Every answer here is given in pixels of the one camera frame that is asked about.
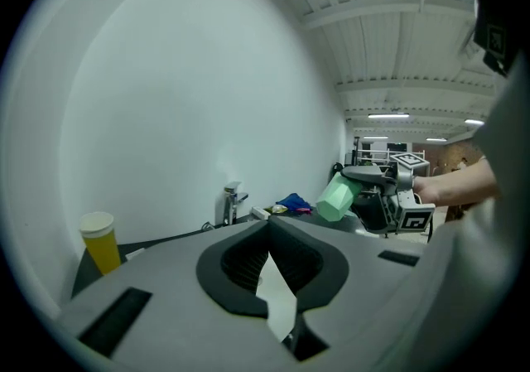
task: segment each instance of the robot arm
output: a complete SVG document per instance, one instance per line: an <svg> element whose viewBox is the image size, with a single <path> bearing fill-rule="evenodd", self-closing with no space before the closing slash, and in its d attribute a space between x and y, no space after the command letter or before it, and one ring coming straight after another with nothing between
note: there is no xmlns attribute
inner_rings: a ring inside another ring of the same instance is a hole
<svg viewBox="0 0 530 372"><path fill-rule="evenodd" d="M339 220L351 207L364 227L374 234L424 231L431 221L435 205L418 203L412 188L414 170L428 163L410 153L391 156L391 159L387 166L343 169L317 202L319 213L330 221ZM350 192L352 196L336 196L344 192ZM343 213L328 215L332 207Z"/></svg>

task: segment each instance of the paper cup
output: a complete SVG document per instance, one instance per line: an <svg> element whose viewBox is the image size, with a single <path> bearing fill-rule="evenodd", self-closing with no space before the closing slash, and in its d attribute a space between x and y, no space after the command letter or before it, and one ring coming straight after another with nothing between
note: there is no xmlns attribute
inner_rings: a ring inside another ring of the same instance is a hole
<svg viewBox="0 0 530 372"><path fill-rule="evenodd" d="M99 271L106 275L121 264L114 236L114 218L109 213L90 213L81 218L79 231Z"/></svg>

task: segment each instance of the green object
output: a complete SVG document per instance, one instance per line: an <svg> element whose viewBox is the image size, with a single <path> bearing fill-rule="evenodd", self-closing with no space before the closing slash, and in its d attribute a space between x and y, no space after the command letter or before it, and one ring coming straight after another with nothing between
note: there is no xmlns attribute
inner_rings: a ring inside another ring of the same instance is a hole
<svg viewBox="0 0 530 372"><path fill-rule="evenodd" d="M338 222L362 190L363 184L360 182L351 181L336 173L316 202L318 214L328 222Z"/></svg>

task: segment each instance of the person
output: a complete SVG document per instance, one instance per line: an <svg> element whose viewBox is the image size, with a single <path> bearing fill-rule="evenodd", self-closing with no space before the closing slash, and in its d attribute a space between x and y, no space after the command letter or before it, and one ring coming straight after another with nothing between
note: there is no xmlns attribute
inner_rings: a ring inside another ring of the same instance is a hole
<svg viewBox="0 0 530 372"><path fill-rule="evenodd" d="M460 161L460 163L458 163L458 166L456 168L458 170L464 170L465 168L467 168L467 158L462 157L462 160Z"/></svg>
<svg viewBox="0 0 530 372"><path fill-rule="evenodd" d="M485 50L484 63L507 76L526 41L524 15L514 0L478 0L478 4L474 42ZM476 203L500 195L487 159L446 175L418 177L414 191L423 203L437 206Z"/></svg>
<svg viewBox="0 0 530 372"><path fill-rule="evenodd" d="M495 175L487 159L456 172L433 177L418 176L414 192L423 204L436 207L474 204L486 198L499 196Z"/></svg>

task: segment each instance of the ceiling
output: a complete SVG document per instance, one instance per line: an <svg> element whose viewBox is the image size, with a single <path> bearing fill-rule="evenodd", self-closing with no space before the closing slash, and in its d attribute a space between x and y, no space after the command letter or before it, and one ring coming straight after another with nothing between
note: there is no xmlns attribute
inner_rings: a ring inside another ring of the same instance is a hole
<svg viewBox="0 0 530 372"><path fill-rule="evenodd" d="M475 0L286 0L314 38L355 136L468 138L496 93L472 39ZM409 113L373 120L370 113Z"/></svg>

